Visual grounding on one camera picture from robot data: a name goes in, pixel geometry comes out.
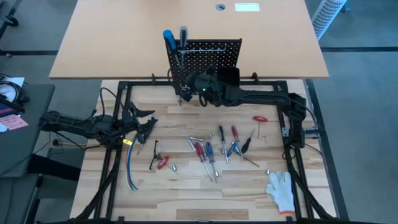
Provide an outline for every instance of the black tool holder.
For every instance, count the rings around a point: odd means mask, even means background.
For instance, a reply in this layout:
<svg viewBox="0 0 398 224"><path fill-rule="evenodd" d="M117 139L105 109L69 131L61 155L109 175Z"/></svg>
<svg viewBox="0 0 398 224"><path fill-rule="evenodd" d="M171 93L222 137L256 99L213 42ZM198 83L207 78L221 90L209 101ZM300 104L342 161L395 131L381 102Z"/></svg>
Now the black tool holder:
<svg viewBox="0 0 398 224"><path fill-rule="evenodd" d="M180 40L175 40L175 44L179 49ZM217 69L220 67L236 67L241 45L242 39L187 40L183 58L183 52L179 51L178 61L175 55L167 50L175 94L179 95L181 90L184 91L184 88L187 88L185 77L191 72L204 73L212 65L216 68L215 74L217 75Z"/></svg>

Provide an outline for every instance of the white label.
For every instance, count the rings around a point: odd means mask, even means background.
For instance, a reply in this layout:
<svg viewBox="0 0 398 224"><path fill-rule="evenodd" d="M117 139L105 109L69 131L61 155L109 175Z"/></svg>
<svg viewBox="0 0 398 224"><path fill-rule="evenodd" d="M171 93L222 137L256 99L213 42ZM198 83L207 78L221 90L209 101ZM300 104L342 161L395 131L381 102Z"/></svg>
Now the white label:
<svg viewBox="0 0 398 224"><path fill-rule="evenodd" d="M235 11L237 11L237 12L259 12L260 5L258 3L235 3Z"/></svg>

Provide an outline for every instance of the wooden work surface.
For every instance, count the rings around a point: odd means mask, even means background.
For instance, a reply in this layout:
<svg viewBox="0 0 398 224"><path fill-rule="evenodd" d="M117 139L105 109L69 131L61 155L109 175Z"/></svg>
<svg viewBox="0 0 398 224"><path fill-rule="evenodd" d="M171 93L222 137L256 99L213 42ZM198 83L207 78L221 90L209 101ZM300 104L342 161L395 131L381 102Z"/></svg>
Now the wooden work surface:
<svg viewBox="0 0 398 224"><path fill-rule="evenodd" d="M260 11L236 12L237 2ZM162 33L179 39L181 26L189 39L242 38L242 77L328 77L304 0L79 0L50 78L165 77Z"/></svg>
<svg viewBox="0 0 398 224"><path fill-rule="evenodd" d="M289 90L305 96L301 80L289 80ZM116 93L118 81L103 81L102 86ZM245 89L272 90L268 86L243 86ZM126 152L123 148L118 184L114 202L113 217L125 216L126 220L285 220L279 215L277 205L270 195L265 193L269 183L265 170L271 172L287 170L282 158L283 147L279 120L275 106L241 105L238 107L201 107L198 100L183 102L178 106L178 97L171 86L134 86L131 100L140 110L156 110L156 123L147 144L137 156L139 144L132 153L132 178L139 190L130 191L126 185ZM106 113L112 114L114 98L104 91ZM269 122L262 123L260 137L257 138L257 122L253 116L265 116ZM217 127L223 125L227 147L233 137L231 125L236 125L239 137L245 141L253 129L252 142L245 154L261 168L249 162L242 162L238 155L231 156L227 165L221 154L221 141ZM312 126L310 115L304 122ZM215 167L220 173L218 184L210 182L203 165L188 145L189 136L211 140L215 151ZM155 140L159 140L163 155L170 156L170 164L176 164L178 174L168 168L149 170L153 156ZM314 139L307 141L319 148ZM80 180L75 195L71 217L77 216L93 198L100 182L101 169L105 155L104 148L86 151ZM331 214L335 215L328 179L321 155L309 148L302 149L303 161L308 185L317 200ZM300 204L305 213L303 197L300 192ZM104 197L104 215L108 196Z"/></svg>

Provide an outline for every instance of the gray floor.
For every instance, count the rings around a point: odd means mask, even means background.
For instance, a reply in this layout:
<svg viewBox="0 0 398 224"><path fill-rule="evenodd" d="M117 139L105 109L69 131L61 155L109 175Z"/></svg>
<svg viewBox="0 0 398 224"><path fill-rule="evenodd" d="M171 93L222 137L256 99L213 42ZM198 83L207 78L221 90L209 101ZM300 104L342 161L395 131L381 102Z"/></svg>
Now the gray floor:
<svg viewBox="0 0 398 224"><path fill-rule="evenodd" d="M9 11L9 0L0 12ZM339 14L326 32L322 47L398 46L398 1L349 0L352 11ZM313 13L319 0L306 0ZM7 28L0 40L3 50L57 50L76 0L23 0L15 17L20 26ZM54 56L0 57L0 72L24 76L29 83L54 83L53 110L85 117L96 105L99 80L49 80ZM367 222L396 223L398 168L395 149L398 121L398 53L324 54L330 78L315 80L315 88L329 135L349 217ZM84 91L78 95L77 89ZM73 140L85 140L72 136ZM48 140L40 136L37 147ZM83 153L77 149L55 159L80 166ZM68 187L72 193L73 185ZM47 200L37 219L65 220L72 196Z"/></svg>

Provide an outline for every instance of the pink paper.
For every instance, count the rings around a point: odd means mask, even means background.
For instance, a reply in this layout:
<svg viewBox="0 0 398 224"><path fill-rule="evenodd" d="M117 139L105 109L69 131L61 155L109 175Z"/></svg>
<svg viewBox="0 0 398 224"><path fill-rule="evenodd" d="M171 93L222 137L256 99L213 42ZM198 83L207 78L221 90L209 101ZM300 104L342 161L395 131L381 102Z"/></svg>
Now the pink paper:
<svg viewBox="0 0 398 224"><path fill-rule="evenodd" d="M18 117L15 114L0 118L0 123L10 130L28 126L28 124L22 118Z"/></svg>

